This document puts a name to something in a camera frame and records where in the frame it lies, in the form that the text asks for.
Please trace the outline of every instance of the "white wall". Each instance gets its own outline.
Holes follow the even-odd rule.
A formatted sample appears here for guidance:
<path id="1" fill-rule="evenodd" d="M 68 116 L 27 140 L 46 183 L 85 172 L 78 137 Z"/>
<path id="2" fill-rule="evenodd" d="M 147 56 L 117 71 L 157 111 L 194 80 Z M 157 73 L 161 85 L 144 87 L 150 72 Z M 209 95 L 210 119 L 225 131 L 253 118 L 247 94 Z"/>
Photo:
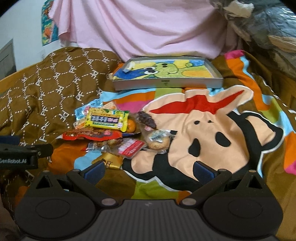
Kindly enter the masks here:
<path id="1" fill-rule="evenodd" d="M 47 56 L 61 48 L 59 41 L 42 46 L 41 10 L 44 2 L 19 0 L 0 17 L 0 49 L 13 38 L 17 70 L 40 62 L 41 52 L 45 51 Z"/>

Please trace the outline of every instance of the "colorful poster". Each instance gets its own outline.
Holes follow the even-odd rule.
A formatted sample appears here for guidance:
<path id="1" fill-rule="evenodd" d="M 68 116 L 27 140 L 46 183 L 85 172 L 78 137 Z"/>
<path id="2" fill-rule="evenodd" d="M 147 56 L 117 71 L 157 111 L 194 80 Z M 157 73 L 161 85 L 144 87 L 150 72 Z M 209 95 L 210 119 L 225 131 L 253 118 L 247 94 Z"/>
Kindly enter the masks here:
<path id="1" fill-rule="evenodd" d="M 59 39 L 59 31 L 57 26 L 54 24 L 52 19 L 49 18 L 48 14 L 52 8 L 54 0 L 47 0 L 42 7 L 42 46 L 47 45 Z"/>

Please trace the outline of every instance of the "orange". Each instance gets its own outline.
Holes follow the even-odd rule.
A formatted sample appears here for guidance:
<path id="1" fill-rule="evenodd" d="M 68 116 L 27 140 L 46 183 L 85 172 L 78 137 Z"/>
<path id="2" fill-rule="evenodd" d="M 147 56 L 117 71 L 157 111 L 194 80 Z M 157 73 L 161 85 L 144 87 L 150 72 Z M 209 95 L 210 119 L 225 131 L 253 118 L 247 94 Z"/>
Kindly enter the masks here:
<path id="1" fill-rule="evenodd" d="M 127 128 L 126 132 L 132 133 L 135 130 L 136 130 L 136 123 L 133 120 L 128 119 L 128 128 Z"/>

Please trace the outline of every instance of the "chocolate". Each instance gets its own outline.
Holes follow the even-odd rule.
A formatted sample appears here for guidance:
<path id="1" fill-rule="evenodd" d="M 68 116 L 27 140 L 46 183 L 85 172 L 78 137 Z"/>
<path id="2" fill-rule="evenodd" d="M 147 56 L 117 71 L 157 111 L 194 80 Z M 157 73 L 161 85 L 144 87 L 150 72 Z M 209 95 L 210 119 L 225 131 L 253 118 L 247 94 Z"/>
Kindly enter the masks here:
<path id="1" fill-rule="evenodd" d="M 151 127 L 152 129 L 157 129 L 156 123 L 154 122 L 153 118 L 151 115 L 147 114 L 144 111 L 139 111 L 138 112 L 139 120 L 141 123 L 145 124 L 146 126 Z"/>

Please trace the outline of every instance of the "brown fabric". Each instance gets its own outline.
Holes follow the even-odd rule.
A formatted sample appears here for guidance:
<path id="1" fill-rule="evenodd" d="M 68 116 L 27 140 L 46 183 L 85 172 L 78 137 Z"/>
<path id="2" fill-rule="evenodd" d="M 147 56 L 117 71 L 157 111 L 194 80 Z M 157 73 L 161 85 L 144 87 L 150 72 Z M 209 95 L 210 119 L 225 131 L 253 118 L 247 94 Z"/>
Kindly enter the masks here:
<path id="1" fill-rule="evenodd" d="M 112 52 L 98 49 L 62 48 L 42 62 L 8 77 L 14 85 L 0 97 L 0 135 L 18 135 L 21 145 L 51 143 L 73 126 L 73 110 L 100 95 L 114 91 L 107 75 L 119 64 Z M 49 158 L 39 161 L 33 176 L 47 168 Z M 3 203 L 14 210 L 20 186 L 28 186 L 23 173 L 2 171 Z"/>

